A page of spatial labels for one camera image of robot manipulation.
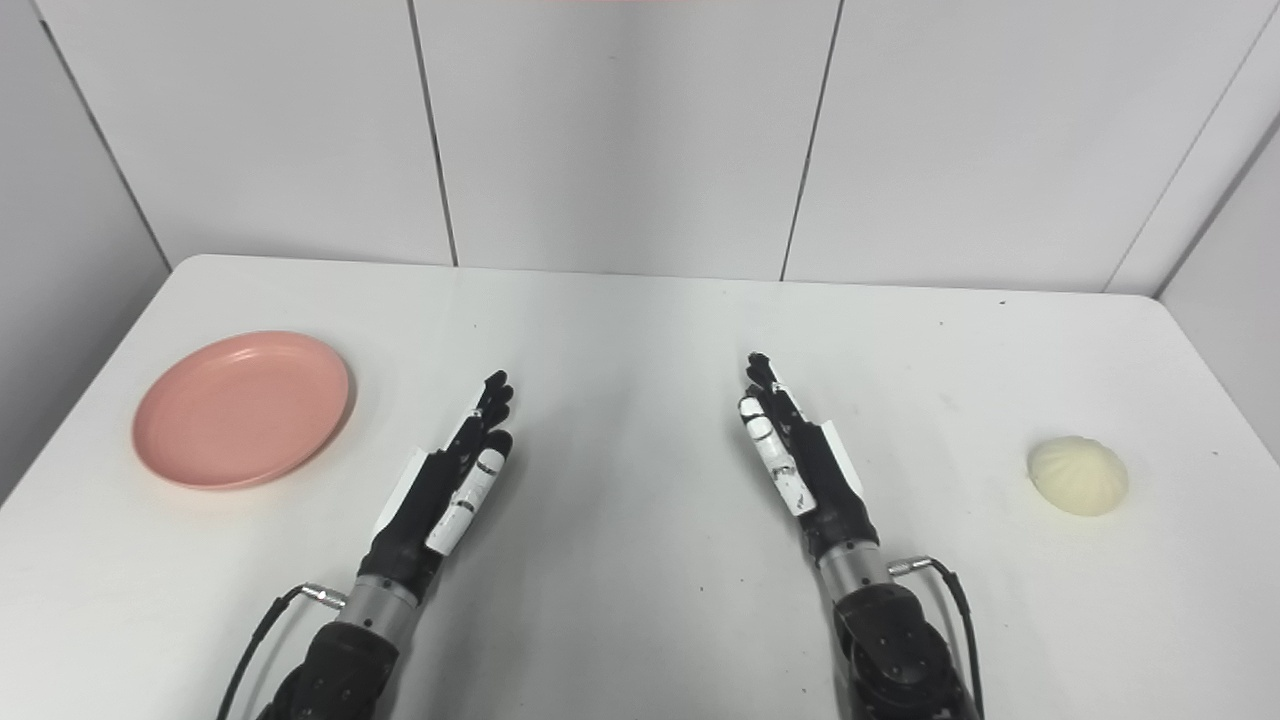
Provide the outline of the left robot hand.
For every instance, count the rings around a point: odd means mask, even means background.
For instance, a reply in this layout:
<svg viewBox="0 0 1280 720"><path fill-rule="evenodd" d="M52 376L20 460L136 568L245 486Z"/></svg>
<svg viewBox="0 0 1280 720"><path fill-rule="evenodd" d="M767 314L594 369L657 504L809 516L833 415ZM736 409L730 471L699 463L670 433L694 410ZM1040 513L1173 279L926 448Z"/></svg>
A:
<svg viewBox="0 0 1280 720"><path fill-rule="evenodd" d="M415 457L376 524L358 578L389 582L421 600L497 482L515 445L500 424L515 389L508 373L489 375L451 441Z"/></svg>

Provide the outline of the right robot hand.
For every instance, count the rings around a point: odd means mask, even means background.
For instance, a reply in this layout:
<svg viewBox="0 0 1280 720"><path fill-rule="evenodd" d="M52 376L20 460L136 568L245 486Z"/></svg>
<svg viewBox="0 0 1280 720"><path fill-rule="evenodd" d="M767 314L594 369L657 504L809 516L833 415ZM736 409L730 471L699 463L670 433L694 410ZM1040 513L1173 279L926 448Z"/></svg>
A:
<svg viewBox="0 0 1280 720"><path fill-rule="evenodd" d="M852 474L827 427L810 421L771 359L748 355L749 386L739 416L814 561L840 547L881 543Z"/></svg>

